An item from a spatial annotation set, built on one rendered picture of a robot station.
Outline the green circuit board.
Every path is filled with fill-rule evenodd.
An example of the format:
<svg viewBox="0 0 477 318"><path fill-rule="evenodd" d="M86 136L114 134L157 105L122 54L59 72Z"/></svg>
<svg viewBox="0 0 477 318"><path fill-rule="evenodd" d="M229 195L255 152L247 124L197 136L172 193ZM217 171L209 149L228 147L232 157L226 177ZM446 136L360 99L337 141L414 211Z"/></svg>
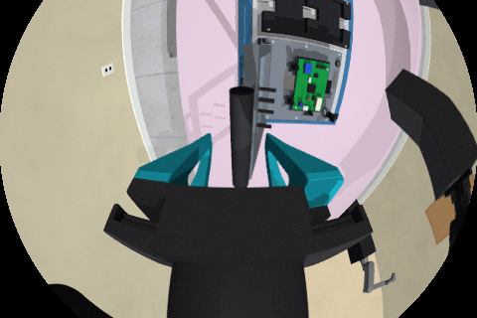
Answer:
<svg viewBox="0 0 477 318"><path fill-rule="evenodd" d="M298 67L292 109L321 111L330 65L298 59Z"/></svg>

